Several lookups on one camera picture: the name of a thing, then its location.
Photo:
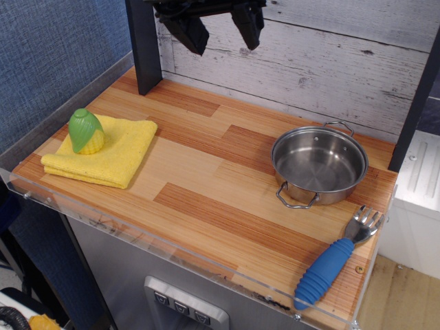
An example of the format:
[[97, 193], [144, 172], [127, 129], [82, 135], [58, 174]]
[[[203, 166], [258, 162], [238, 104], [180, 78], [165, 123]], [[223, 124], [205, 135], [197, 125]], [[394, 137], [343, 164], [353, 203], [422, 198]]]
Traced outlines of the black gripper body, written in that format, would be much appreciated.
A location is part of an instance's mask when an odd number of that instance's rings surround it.
[[261, 11], [266, 1], [151, 1], [158, 17], [205, 17], [235, 10]]

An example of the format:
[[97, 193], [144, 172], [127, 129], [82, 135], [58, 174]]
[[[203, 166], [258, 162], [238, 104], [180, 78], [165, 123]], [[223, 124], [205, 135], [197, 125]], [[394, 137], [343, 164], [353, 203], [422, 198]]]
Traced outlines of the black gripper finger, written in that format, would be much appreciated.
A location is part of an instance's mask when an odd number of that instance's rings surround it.
[[160, 19], [160, 22], [189, 51], [203, 55], [210, 35], [200, 18]]
[[259, 44], [261, 30], [264, 28], [263, 11], [255, 6], [234, 6], [232, 20], [249, 50], [255, 50]]

